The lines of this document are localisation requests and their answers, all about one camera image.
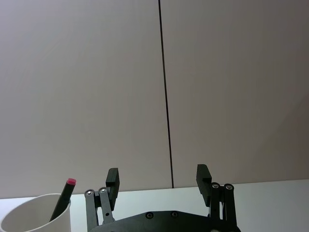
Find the white table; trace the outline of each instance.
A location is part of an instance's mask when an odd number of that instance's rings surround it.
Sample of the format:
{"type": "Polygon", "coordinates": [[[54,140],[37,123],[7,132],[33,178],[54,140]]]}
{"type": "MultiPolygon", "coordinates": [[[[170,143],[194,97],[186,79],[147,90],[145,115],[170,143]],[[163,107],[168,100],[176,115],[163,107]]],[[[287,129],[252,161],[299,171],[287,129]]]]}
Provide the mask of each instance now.
{"type": "MultiPolygon", "coordinates": [[[[234,186],[238,226],[242,232],[309,231],[309,180],[234,186]]],[[[0,218],[29,199],[0,200],[0,218]]],[[[175,188],[119,192],[113,217],[119,220],[160,210],[178,210],[204,216],[208,214],[198,188],[175,188]]],[[[86,232],[83,194],[72,196],[70,212],[72,232],[86,232]]]]}

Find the marker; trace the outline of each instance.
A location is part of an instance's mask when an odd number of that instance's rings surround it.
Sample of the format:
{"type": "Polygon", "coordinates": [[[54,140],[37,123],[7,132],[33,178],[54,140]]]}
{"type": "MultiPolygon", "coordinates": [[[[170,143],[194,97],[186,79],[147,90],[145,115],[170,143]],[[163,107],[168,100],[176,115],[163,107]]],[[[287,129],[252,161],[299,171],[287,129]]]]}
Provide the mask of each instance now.
{"type": "Polygon", "coordinates": [[[75,179],[69,178],[67,180],[66,185],[64,186],[62,193],[58,199],[58,202],[55,206],[52,217],[50,218],[49,221],[54,220],[56,217],[58,217],[60,214],[62,214],[65,211],[68,204],[70,203],[70,198],[71,198],[75,185],[76,185],[75,179]]]}

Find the white cup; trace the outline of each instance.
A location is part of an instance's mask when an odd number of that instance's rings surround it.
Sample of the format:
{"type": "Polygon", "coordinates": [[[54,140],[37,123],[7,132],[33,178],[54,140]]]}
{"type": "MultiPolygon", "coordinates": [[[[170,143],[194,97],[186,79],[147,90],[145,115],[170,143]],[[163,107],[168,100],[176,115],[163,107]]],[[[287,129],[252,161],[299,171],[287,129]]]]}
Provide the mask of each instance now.
{"type": "Polygon", "coordinates": [[[0,223],[1,232],[71,232],[70,205],[49,222],[60,194],[47,194],[27,201],[9,212],[0,223]]]}

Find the white wall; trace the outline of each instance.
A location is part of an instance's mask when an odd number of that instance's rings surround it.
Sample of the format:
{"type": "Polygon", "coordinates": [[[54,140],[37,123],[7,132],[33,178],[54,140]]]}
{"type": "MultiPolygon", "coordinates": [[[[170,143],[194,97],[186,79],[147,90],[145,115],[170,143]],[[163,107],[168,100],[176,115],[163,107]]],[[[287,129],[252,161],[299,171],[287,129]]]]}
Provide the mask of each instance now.
{"type": "Polygon", "coordinates": [[[167,0],[175,186],[309,178],[307,0],[167,0]]]}
{"type": "Polygon", "coordinates": [[[158,2],[0,3],[0,197],[170,188],[158,2]]]}

